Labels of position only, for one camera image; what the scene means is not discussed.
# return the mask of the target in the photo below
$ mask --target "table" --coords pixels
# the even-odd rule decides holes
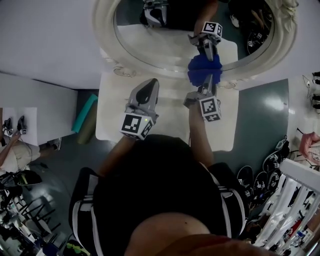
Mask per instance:
[[[150,78],[153,77],[125,77],[110,72],[102,73],[95,130],[99,140],[118,142],[121,139],[119,128],[129,95],[133,88]],[[149,134],[178,137],[189,143],[189,110],[183,106],[183,101],[186,94],[195,91],[196,88],[187,80],[156,78],[160,84],[158,103],[155,107],[159,118]],[[206,122],[207,137],[212,151],[231,151],[235,139],[239,91],[218,88],[217,98],[221,101],[222,119]]]

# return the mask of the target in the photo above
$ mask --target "blue fabric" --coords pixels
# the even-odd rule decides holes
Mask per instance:
[[[213,74],[213,84],[220,83],[222,65],[219,55],[214,55],[213,61],[209,61],[204,53],[195,56],[188,65],[188,77],[193,86],[201,86],[208,75]]]

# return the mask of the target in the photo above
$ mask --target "teal yoga mat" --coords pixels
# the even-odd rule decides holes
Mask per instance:
[[[98,100],[98,96],[96,96],[95,94],[92,94],[90,96],[90,98],[84,104],[83,108],[81,109],[81,112],[79,113],[79,115],[77,116],[77,118],[73,124],[73,127],[72,127],[73,132],[79,133],[81,126],[84,123],[86,116],[89,113],[92,104],[97,100]]]

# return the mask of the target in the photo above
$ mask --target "yoga mat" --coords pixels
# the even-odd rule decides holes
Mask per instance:
[[[79,133],[81,126],[84,123],[92,104],[97,100],[98,100],[98,96],[96,96],[95,94],[91,94],[90,98],[86,101],[79,115],[77,116],[73,124],[72,131],[74,131],[75,133]]]
[[[95,134],[96,123],[97,123],[97,110],[98,110],[98,102],[94,101],[78,133],[78,136],[76,139],[76,142],[78,144],[89,143],[89,141]]]

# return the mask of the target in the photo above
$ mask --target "shorts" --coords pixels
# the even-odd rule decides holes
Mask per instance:
[[[12,150],[19,170],[24,169],[30,162],[40,157],[40,148],[38,146],[25,144],[19,140],[13,145]]]

